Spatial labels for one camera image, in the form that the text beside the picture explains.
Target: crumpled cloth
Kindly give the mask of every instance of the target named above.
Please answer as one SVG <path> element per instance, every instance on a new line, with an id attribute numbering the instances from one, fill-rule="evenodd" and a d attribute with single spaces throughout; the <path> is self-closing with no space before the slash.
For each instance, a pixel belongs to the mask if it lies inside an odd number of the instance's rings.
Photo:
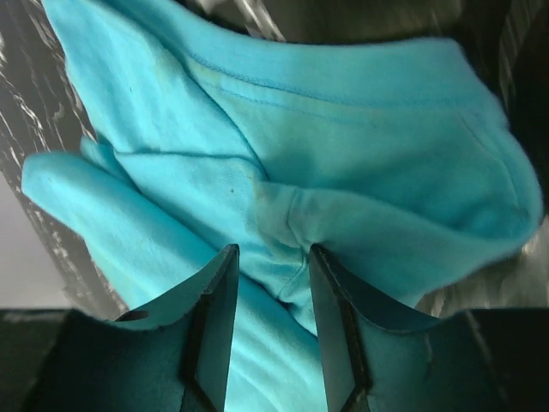
<path id="1" fill-rule="evenodd" d="M 325 410 L 307 254 L 414 306 L 519 250 L 540 188 L 459 45 L 289 45 L 171 0 L 45 0 L 97 142 L 22 188 L 131 308 L 241 247 L 226 410 Z"/>

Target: turquoise fabric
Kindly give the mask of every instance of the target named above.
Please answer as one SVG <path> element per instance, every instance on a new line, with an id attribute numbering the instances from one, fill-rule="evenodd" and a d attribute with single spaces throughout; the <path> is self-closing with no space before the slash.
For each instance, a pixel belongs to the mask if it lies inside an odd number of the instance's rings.
<path id="1" fill-rule="evenodd" d="M 459 45 L 286 45 L 171 0 L 45 0 L 98 141 L 23 190 L 130 307 L 238 243 L 226 409 L 325 410 L 307 252 L 410 306 L 517 251 L 540 188 Z"/>

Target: black plastic part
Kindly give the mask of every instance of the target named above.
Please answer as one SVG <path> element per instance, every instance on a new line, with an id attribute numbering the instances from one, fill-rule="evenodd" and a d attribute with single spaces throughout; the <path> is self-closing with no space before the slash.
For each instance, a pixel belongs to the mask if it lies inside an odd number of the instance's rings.
<path id="1" fill-rule="evenodd" d="M 0 410 L 222 411 L 237 289 L 230 245 L 121 322 L 0 311 Z"/>
<path id="2" fill-rule="evenodd" d="M 549 410 L 549 310 L 432 318 L 310 254 L 330 412 Z"/>

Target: white wall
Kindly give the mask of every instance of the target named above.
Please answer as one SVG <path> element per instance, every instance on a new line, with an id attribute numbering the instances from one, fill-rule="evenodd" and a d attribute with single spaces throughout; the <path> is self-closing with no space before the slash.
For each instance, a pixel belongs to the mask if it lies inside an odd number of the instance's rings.
<path id="1" fill-rule="evenodd" d="M 63 279 L 0 173 L 0 307 L 66 307 Z"/>

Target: black marble surface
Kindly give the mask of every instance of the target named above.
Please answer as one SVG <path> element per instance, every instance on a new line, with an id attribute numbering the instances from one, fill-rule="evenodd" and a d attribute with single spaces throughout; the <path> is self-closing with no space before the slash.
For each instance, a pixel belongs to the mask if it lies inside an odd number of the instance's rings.
<path id="1" fill-rule="evenodd" d="M 31 153 L 77 151 L 92 136 L 64 70 L 63 51 L 39 0 L 0 0 L 0 169 L 84 312 L 117 318 L 127 310 L 95 268 L 84 242 L 21 194 L 21 166 Z"/>

